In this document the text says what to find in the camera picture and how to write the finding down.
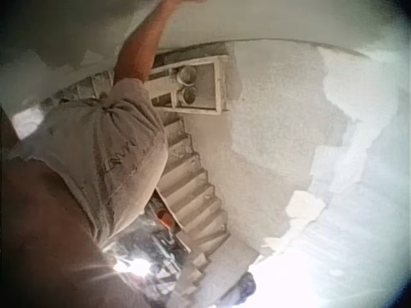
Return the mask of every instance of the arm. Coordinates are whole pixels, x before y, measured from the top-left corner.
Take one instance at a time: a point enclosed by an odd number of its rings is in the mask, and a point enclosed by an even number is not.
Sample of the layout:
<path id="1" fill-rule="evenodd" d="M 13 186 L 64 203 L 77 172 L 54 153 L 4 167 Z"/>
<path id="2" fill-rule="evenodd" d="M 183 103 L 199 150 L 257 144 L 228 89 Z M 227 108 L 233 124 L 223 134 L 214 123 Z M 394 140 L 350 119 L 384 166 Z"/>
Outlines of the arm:
<path id="1" fill-rule="evenodd" d="M 183 0 L 161 0 L 135 33 L 124 43 L 114 70 L 114 83 L 124 78 L 145 82 L 168 20 Z"/>

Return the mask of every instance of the man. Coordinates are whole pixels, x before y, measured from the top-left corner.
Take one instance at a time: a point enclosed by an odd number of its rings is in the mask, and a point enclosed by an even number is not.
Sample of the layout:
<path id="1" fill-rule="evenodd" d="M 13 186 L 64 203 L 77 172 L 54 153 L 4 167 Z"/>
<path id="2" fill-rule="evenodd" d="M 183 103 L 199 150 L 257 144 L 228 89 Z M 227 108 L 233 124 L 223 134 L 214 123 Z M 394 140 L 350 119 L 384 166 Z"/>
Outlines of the man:
<path id="1" fill-rule="evenodd" d="M 100 248 L 143 211 L 164 169 L 143 83 L 183 1 L 162 0 L 125 42 L 109 97 L 52 110 L 3 162 L 2 299 L 12 307 L 148 307 Z"/>

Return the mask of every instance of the person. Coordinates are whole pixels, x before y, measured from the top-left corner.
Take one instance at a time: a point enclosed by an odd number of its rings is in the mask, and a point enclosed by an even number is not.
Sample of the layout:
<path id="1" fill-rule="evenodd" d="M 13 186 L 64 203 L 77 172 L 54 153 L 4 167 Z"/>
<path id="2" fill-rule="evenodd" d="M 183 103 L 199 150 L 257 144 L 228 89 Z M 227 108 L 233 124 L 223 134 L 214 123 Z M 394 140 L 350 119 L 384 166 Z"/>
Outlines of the person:
<path id="1" fill-rule="evenodd" d="M 161 0 L 124 43 L 107 98 L 61 104 L 2 159 L 1 297 L 12 307 L 149 307 L 101 248 L 143 211 L 168 157 L 143 83 L 182 2 Z"/>

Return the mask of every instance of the raised arm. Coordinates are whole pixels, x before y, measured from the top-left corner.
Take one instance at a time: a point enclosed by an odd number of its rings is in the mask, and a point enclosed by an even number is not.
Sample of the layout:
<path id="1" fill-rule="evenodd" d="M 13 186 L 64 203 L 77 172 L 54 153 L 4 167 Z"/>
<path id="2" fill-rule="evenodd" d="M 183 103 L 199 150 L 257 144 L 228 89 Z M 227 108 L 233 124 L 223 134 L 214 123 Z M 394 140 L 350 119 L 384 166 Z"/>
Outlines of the raised arm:
<path id="1" fill-rule="evenodd" d="M 184 0 L 161 0 L 159 6 L 126 40 L 114 70 L 114 83 L 124 78 L 145 82 L 168 20 Z"/>

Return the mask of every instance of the dusty t-shirt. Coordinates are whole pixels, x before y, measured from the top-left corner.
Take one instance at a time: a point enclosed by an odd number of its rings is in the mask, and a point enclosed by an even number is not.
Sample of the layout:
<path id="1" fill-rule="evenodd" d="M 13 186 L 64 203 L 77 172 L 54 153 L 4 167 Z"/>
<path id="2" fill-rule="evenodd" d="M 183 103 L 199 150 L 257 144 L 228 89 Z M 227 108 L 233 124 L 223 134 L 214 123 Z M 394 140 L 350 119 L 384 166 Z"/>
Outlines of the dusty t-shirt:
<path id="1" fill-rule="evenodd" d="M 167 160 L 161 119 L 144 85 L 121 80 L 103 99 L 60 105 L 10 152 L 64 180 L 103 246 L 143 211 Z"/>

